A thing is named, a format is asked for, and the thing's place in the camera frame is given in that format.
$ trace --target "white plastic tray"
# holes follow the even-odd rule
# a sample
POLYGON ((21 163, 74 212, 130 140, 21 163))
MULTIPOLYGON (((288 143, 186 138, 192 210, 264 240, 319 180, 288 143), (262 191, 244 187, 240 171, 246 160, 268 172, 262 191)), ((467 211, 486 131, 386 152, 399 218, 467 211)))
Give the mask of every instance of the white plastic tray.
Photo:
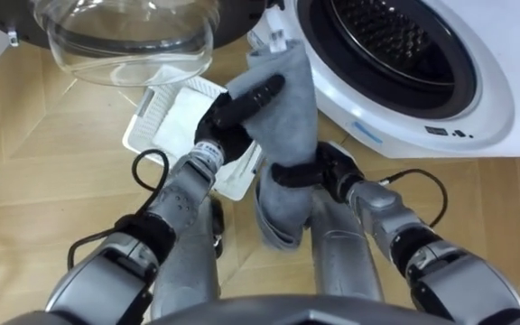
MULTIPOLYGON (((154 148, 161 149, 168 154, 171 167, 178 162, 181 157, 175 157, 167 152, 165 145, 163 148, 159 148, 152 140, 183 87, 192 88, 210 98, 216 98, 219 94, 226 91, 225 88, 201 77, 189 79, 182 83, 148 88, 125 131, 122 141, 125 148, 134 153, 154 148)), ((188 108, 185 111, 186 118, 190 118, 190 116, 194 118, 188 108)), ((163 164, 158 156, 150 155, 147 158, 153 162, 163 164)), ((261 159, 262 150, 256 143, 252 144, 238 161, 232 162, 235 164, 232 167, 236 167, 234 171, 227 174, 223 172, 226 167, 220 169, 214 190, 231 200, 243 199, 255 177, 255 170, 261 159)))

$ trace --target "white washing machine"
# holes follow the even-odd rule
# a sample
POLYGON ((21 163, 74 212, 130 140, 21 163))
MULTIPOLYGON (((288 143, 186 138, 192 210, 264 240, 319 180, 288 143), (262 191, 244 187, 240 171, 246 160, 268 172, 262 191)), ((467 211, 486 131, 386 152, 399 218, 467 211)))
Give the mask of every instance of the white washing machine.
POLYGON ((391 158, 520 156, 520 0, 281 0, 320 110, 391 158))

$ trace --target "gray towel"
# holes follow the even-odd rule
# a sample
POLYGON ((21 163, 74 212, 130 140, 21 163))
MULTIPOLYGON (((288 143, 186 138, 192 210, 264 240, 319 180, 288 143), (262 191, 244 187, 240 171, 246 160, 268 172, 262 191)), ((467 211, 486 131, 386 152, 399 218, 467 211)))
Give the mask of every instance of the gray towel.
POLYGON ((230 81, 233 98, 273 76, 286 79, 282 93, 243 124, 262 147, 268 166, 255 189, 255 212, 264 242, 276 249, 294 250, 311 213, 312 187, 288 189, 273 181, 271 166, 312 163, 318 142, 318 110, 311 65, 304 45, 288 41, 288 50, 271 53, 266 46, 248 54, 250 70, 230 81))

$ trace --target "black cable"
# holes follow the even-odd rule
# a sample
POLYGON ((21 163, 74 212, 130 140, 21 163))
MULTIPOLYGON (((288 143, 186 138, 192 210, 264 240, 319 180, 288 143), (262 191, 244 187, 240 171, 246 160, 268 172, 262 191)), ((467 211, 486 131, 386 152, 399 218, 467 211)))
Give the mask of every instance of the black cable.
POLYGON ((161 150, 158 149, 150 149, 146 150, 143 153, 140 153, 135 157, 134 162, 132 162, 132 176, 134 177, 134 181, 140 184, 141 187, 145 188, 146 190, 149 190, 152 192, 152 195, 148 198, 148 200, 145 201, 145 203, 142 205, 142 207, 137 210, 135 213, 136 215, 144 213, 150 205, 152 205, 153 201, 160 195, 160 192, 163 189, 163 185, 165 185, 166 180, 168 179, 168 174, 170 173, 170 161, 168 160, 168 156, 161 150), (163 161, 163 171, 162 171, 162 177, 160 178, 160 181, 155 187, 152 187, 148 184, 146 184, 140 176, 137 174, 137 166, 140 163, 140 161, 143 160, 145 156, 148 154, 157 154, 162 158, 163 161))
MULTIPOLYGON (((158 197, 160 192, 163 189, 163 185, 165 185, 166 180, 168 179, 168 174, 170 173, 170 161, 168 160, 168 156, 161 150, 158 149, 150 149, 146 150, 140 154, 138 154, 134 162, 132 162, 132 176, 134 177, 134 181, 136 181, 141 187, 144 189, 150 191, 152 195, 148 198, 148 200, 145 201, 145 203, 140 207, 139 210, 135 213, 136 216, 142 215, 149 207, 152 205, 153 201, 158 197), (162 177, 160 178, 160 181, 158 181, 158 184, 155 187, 152 187, 142 181, 140 176, 137 173, 137 167, 139 163, 145 158, 145 156, 149 154, 157 154, 162 158, 163 161, 163 171, 162 171, 162 177)), ((94 242, 96 240, 108 237, 109 235, 116 232, 117 229, 115 227, 112 227, 110 229, 98 232, 96 234, 81 238, 80 240, 73 243, 73 245, 70 246, 70 250, 68 250, 68 270, 71 270, 74 266, 74 259, 75 254, 78 248, 81 246, 84 246, 85 244, 89 244, 91 242, 94 242)))
POLYGON ((436 176, 434 176, 433 174, 431 174, 431 173, 429 173, 429 172, 427 172, 425 170, 422 170, 422 169, 410 169, 410 170, 398 172, 398 173, 396 173, 396 174, 394 174, 392 176, 388 176, 388 177, 384 178, 383 180, 381 180, 379 183, 383 184, 383 185, 391 184, 391 183, 393 183, 395 181, 400 180, 404 176, 410 175, 412 173, 419 173, 421 175, 424 175, 424 176, 428 177, 429 179, 434 181, 439 186, 439 189, 441 190, 441 194, 442 194, 441 211, 439 212, 437 217, 429 224, 429 226, 431 228, 434 228, 442 221, 442 218, 444 217, 444 214, 447 212, 447 209, 449 208, 449 194, 447 193, 447 189, 446 189, 446 187, 444 186, 444 184, 442 183, 441 180, 439 180, 436 176))

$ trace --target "washing machine drum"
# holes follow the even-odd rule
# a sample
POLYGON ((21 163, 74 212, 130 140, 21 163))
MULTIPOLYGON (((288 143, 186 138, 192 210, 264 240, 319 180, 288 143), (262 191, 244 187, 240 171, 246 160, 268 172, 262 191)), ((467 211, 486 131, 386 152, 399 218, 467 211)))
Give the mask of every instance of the washing machine drum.
POLYGON ((0 29, 80 79, 150 86, 199 75, 260 19, 257 0, 0 0, 0 29))
POLYGON ((351 87, 408 116, 447 118, 476 92, 454 31, 419 0, 298 2, 312 47, 351 87))

